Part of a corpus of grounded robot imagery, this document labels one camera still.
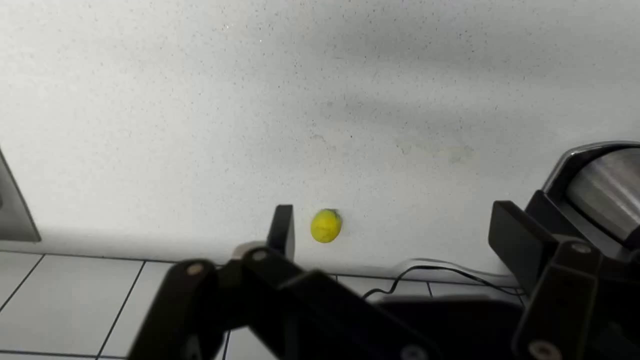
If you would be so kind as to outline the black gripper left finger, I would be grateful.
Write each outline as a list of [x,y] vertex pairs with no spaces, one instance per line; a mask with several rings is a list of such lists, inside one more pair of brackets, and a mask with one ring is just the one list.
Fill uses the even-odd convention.
[[432,341],[292,255],[294,208],[280,205],[262,247],[223,267],[174,264],[126,360],[215,360],[240,329],[280,360],[443,360]]

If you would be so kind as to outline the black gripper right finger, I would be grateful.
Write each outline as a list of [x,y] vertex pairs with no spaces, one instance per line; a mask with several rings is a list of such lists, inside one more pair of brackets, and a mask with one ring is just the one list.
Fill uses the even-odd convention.
[[640,360],[639,255],[616,259],[587,236],[553,235],[497,200],[488,244],[526,295],[518,360]]

